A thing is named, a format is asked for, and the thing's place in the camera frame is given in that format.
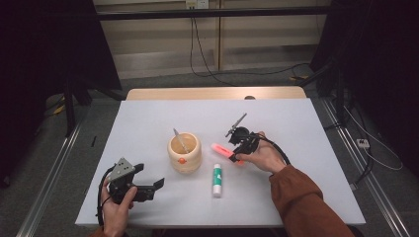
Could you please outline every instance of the hand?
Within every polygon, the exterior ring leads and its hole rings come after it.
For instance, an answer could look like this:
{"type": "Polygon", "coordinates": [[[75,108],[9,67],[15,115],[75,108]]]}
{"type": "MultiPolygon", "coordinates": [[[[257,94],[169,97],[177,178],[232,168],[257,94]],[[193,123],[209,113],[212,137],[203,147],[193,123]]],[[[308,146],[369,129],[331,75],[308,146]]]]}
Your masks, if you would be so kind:
{"type": "Polygon", "coordinates": [[[105,179],[102,186],[102,202],[104,212],[104,233],[106,236],[123,236],[126,232],[128,222],[128,210],[133,208],[133,198],[136,195],[136,187],[132,187],[126,192],[126,196],[121,204],[116,204],[112,201],[108,192],[109,180],[105,179]]]}
{"type": "MultiPolygon", "coordinates": [[[[259,131],[258,133],[265,136],[265,132],[263,131],[259,131]]],[[[236,158],[249,161],[255,164],[259,169],[272,172],[273,174],[280,172],[287,166],[284,163],[284,158],[277,149],[264,140],[259,141],[258,148],[252,154],[237,154],[236,158]]]]}

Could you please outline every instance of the pink marker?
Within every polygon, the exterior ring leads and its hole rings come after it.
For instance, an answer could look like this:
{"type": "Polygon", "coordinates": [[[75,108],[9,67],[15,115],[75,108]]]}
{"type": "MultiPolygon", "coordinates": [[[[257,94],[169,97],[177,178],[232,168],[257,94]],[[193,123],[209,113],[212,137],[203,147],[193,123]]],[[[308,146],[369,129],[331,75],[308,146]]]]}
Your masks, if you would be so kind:
{"type": "MultiPolygon", "coordinates": [[[[234,155],[234,152],[228,150],[227,148],[225,148],[225,147],[223,147],[219,144],[213,143],[210,147],[212,148],[212,150],[216,151],[218,154],[220,154],[220,155],[222,155],[226,158],[230,158],[232,155],[234,155]]],[[[244,161],[239,160],[238,164],[243,165],[244,161]]]]}

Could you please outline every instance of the brown sleeve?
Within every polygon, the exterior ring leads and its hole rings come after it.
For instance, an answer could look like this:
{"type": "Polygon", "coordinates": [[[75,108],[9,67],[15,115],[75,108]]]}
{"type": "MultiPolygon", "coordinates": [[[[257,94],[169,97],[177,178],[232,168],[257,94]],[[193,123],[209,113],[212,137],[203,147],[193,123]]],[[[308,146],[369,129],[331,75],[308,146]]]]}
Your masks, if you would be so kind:
{"type": "Polygon", "coordinates": [[[291,237],[354,236],[323,201],[320,188],[300,170],[287,166],[269,181],[272,201],[291,237]]]}
{"type": "Polygon", "coordinates": [[[89,237],[106,237],[103,227],[98,227],[93,234],[89,235],[89,237]]]}

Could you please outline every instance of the white table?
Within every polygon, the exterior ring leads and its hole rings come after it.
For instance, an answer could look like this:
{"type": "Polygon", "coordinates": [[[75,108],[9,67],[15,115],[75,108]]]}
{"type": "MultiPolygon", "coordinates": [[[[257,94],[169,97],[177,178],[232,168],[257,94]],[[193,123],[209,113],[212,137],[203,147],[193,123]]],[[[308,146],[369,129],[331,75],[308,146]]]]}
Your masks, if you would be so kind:
{"type": "Polygon", "coordinates": [[[136,203],[129,212],[131,227],[282,226],[271,200],[270,174],[252,164],[239,167],[210,149],[214,142],[234,148],[224,136],[243,113],[248,116],[240,125],[266,131],[292,164],[322,189],[325,201],[345,223],[365,223],[310,100],[281,99],[122,102],[76,224],[97,225],[100,180],[125,157],[133,165],[144,164],[144,170],[134,177],[135,184],[151,185],[165,178],[154,200],[136,203]],[[202,141],[204,161],[194,174],[179,174],[169,163],[166,146],[174,127],[192,132],[202,141]],[[222,198],[211,195],[215,163],[222,166],[222,198]]]}

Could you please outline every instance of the person's left hand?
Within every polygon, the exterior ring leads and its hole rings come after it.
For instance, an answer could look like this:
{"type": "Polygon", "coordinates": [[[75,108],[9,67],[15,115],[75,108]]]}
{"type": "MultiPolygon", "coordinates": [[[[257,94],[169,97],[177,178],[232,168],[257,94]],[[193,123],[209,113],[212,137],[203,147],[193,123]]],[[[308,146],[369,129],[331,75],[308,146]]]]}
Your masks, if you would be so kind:
{"type": "Polygon", "coordinates": [[[120,237],[126,232],[128,222],[128,210],[133,208],[133,198],[136,195],[136,187],[132,187],[126,192],[126,196],[121,204],[116,204],[112,201],[108,192],[109,180],[105,179],[102,186],[102,202],[104,213],[104,234],[106,236],[120,237]]]}

